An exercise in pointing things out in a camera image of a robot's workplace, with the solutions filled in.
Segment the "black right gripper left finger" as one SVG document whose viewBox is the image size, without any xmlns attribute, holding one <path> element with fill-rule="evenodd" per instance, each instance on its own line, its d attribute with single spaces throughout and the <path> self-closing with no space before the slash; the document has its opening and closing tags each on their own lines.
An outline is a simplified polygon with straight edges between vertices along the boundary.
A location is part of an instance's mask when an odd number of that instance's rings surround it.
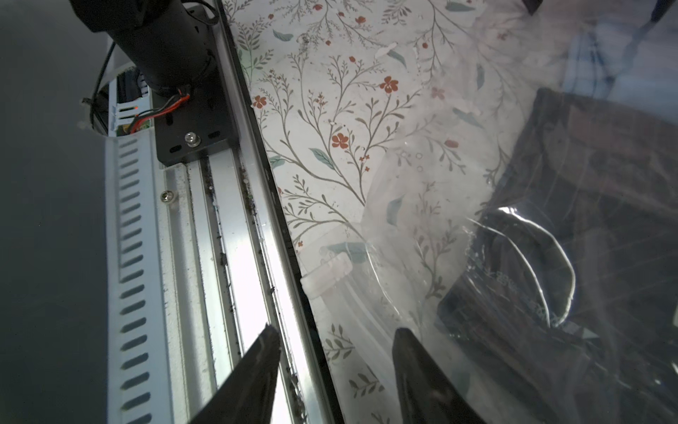
<svg viewBox="0 0 678 424">
<path fill-rule="evenodd" d="M 280 356 L 279 332 L 268 325 L 192 423 L 271 422 Z"/>
</svg>

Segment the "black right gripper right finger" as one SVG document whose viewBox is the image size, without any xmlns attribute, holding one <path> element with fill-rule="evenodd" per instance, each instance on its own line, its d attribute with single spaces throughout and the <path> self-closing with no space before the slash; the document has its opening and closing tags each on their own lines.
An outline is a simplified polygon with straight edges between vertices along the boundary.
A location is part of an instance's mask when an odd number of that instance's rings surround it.
<svg viewBox="0 0 678 424">
<path fill-rule="evenodd" d="M 477 423 L 467 404 L 411 330 L 395 332 L 392 356 L 404 423 Z"/>
</svg>

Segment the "dark grey striped shirt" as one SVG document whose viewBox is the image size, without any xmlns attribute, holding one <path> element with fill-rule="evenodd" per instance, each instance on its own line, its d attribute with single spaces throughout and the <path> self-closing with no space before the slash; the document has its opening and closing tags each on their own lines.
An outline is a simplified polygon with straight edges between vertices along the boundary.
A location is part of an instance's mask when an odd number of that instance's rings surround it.
<svg viewBox="0 0 678 424">
<path fill-rule="evenodd" d="M 677 128 L 538 91 L 441 323 L 544 423 L 677 420 Z"/>
</svg>

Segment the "clear plastic vacuum bag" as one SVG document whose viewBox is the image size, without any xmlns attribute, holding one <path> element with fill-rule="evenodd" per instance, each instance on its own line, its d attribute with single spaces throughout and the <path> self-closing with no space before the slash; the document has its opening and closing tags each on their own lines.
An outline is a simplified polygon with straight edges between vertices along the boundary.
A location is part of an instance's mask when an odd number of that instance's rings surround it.
<svg viewBox="0 0 678 424">
<path fill-rule="evenodd" d="M 677 4 L 448 3 L 455 49 L 302 281 L 364 423 L 677 420 Z"/>
</svg>

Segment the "light blue shirt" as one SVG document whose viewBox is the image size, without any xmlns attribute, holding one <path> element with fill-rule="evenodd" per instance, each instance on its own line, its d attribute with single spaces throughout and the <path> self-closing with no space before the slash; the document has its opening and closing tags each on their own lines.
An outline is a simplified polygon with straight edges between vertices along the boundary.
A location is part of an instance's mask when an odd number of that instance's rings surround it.
<svg viewBox="0 0 678 424">
<path fill-rule="evenodd" d="M 570 44 L 561 90 L 677 120 L 677 31 L 602 21 Z"/>
</svg>

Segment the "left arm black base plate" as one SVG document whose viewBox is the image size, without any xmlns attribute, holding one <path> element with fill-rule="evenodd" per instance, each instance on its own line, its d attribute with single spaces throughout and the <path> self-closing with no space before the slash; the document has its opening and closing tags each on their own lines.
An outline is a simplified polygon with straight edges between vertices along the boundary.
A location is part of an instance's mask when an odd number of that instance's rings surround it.
<svg viewBox="0 0 678 424">
<path fill-rule="evenodd" d="M 238 146 L 238 129 L 219 72 L 190 90 L 190 99 L 153 119 L 158 161 L 188 164 Z"/>
</svg>

